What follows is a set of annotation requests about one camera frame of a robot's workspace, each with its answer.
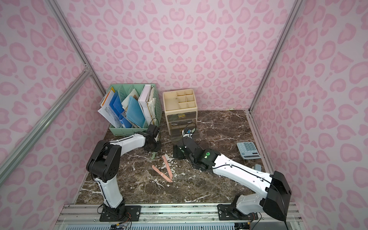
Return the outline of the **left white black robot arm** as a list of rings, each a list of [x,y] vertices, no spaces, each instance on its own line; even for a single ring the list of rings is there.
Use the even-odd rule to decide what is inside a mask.
[[[143,132],[135,133],[119,140],[101,140],[97,143],[86,170],[97,182],[103,195],[103,205],[106,210],[116,215],[123,215],[125,202],[117,184],[117,173],[120,158],[134,149],[143,148],[146,151],[157,151],[161,147],[158,141],[160,128],[149,125]]]

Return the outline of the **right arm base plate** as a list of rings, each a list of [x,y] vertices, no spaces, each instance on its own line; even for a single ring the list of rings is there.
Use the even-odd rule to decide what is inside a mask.
[[[217,210],[219,220],[247,220],[252,222],[259,219],[257,213],[243,214],[234,205],[218,204]]]

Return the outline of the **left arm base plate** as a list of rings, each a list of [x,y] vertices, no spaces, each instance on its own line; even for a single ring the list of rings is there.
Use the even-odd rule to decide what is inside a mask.
[[[100,222],[124,222],[124,221],[139,221],[142,206],[126,206],[121,205],[115,209],[103,204],[103,209],[100,214]]]

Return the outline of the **beige three-drawer organizer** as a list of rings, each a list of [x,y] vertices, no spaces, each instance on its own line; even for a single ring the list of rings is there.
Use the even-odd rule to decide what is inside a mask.
[[[172,141],[178,141],[184,134],[195,133],[198,107],[193,89],[164,92],[163,102]]]

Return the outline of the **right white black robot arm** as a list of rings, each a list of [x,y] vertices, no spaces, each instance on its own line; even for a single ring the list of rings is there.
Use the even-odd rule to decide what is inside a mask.
[[[197,170],[227,177],[254,191],[252,196],[236,195],[229,205],[219,204],[220,220],[253,221],[261,212],[282,222],[287,220],[292,191],[283,173],[269,174],[249,168],[217,150],[202,149],[190,137],[174,145],[173,157],[187,159]]]

